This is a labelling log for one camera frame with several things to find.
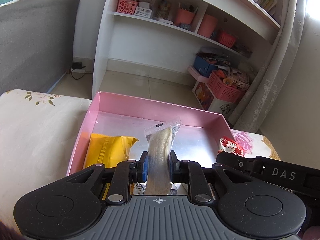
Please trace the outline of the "large yellow snack pack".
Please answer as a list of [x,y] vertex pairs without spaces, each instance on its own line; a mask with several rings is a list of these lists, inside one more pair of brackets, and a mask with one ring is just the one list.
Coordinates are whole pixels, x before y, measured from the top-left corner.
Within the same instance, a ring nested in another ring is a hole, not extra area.
[[116,167],[129,159],[131,147],[139,140],[135,137],[92,133],[83,168],[93,164],[104,164],[106,168]]

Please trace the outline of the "clear rice cracker pack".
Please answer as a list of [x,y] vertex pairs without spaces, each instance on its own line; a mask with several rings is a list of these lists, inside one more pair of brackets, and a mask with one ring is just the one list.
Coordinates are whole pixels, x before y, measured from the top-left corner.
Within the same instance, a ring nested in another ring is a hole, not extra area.
[[160,122],[145,130],[148,141],[148,176],[145,195],[167,196],[171,194],[169,155],[181,120]]

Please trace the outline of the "red small snack pack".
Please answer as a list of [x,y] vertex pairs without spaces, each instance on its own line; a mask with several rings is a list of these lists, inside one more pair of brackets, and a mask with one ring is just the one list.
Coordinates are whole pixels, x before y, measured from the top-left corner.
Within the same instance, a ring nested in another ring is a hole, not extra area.
[[234,140],[229,137],[220,139],[218,153],[227,152],[233,155],[244,157],[244,149]]

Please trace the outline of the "pink and silver cardboard box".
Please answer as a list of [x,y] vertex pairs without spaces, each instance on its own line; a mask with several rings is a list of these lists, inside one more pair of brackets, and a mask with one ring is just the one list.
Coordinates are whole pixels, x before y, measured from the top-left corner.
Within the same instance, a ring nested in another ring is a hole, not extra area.
[[[93,128],[107,139],[130,137],[130,149],[114,167],[84,167]],[[88,204],[98,217],[104,207],[138,200],[156,206],[171,200],[209,205],[231,185],[216,157],[220,140],[231,131],[220,114],[110,93],[93,99],[73,150],[68,176],[25,195],[59,200],[75,212]]]

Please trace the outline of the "white printed storage box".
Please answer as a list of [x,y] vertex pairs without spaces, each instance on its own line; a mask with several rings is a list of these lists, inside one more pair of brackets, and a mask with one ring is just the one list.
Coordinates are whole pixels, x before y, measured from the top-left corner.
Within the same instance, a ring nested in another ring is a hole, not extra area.
[[196,81],[192,92],[203,110],[222,114],[225,119],[228,119],[236,107],[234,103],[218,99],[203,82]]

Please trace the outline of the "lace curtain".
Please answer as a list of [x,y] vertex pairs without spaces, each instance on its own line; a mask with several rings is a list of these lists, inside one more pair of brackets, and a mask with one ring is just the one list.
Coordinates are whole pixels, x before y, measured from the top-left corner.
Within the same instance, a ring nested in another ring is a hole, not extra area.
[[257,132],[274,105],[295,61],[306,18],[306,0],[284,0],[272,49],[248,91],[228,118],[234,129]]

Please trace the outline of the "pink floor basket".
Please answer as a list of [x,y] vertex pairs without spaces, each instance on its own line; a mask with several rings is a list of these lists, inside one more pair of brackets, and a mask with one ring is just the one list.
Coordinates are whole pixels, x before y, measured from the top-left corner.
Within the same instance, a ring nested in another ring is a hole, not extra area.
[[210,74],[207,86],[216,98],[231,103],[238,103],[245,95],[245,91],[224,84],[214,72]]

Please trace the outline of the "floral tablecloth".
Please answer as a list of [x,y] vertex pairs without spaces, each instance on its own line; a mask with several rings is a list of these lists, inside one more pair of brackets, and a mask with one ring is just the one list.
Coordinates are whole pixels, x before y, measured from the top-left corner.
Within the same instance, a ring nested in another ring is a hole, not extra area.
[[91,134],[134,137],[130,158],[148,149],[147,130],[179,121],[173,150],[203,167],[229,137],[245,156],[278,159],[263,135],[232,130],[221,114],[172,103],[98,92],[93,100],[26,90],[1,95],[1,221],[16,228],[13,210],[26,193],[83,168]]

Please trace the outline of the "blue storage bin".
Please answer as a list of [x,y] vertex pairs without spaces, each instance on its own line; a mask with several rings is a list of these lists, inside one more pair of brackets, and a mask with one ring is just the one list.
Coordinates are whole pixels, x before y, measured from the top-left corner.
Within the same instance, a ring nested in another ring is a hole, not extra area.
[[209,77],[212,71],[218,70],[218,67],[209,63],[206,59],[196,56],[193,68],[204,77]]

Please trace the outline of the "red small shelf basket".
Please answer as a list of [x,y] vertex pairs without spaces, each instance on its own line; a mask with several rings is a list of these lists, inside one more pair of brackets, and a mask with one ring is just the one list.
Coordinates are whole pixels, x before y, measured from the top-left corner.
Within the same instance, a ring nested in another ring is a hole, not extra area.
[[225,31],[219,31],[216,39],[220,44],[228,48],[232,48],[236,42],[236,38]]

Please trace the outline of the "pink cylinder container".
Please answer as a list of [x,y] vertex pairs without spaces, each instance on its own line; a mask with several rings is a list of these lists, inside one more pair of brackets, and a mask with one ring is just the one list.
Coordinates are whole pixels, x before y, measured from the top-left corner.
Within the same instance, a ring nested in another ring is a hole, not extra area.
[[206,38],[210,38],[210,36],[214,32],[214,29],[217,26],[217,22],[218,22],[217,18],[211,15],[205,14],[197,33]]

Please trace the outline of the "white bookshelf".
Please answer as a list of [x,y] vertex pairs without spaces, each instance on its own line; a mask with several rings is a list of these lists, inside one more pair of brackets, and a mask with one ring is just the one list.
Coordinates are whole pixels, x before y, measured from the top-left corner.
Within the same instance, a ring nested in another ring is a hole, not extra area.
[[[214,47],[238,63],[260,68],[274,44],[279,23],[253,0],[155,0],[171,4],[168,22],[117,12],[118,0],[105,0],[93,72],[93,92],[102,89],[108,70],[189,85],[188,67],[202,47]],[[174,25],[179,8],[194,12],[191,24]],[[217,27],[248,46],[246,57],[197,33],[205,14]]]

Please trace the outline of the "pink pen cup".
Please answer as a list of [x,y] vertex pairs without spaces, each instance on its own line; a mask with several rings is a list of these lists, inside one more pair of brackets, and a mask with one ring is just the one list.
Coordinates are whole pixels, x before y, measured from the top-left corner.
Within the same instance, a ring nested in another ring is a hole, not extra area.
[[191,24],[194,19],[195,13],[188,10],[179,8],[176,12],[174,25]]

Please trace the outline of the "grey sofa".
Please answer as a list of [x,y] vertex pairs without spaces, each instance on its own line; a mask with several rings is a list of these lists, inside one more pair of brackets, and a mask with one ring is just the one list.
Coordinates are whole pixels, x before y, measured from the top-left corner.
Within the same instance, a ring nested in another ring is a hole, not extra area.
[[71,68],[79,1],[21,0],[1,7],[1,93],[46,93]]

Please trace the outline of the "pink lattice shelf basket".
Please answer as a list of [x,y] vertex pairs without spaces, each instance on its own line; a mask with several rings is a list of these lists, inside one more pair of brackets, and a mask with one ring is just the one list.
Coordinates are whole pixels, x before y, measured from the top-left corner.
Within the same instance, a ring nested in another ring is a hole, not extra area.
[[118,0],[117,12],[133,15],[135,13],[137,5],[137,1]]

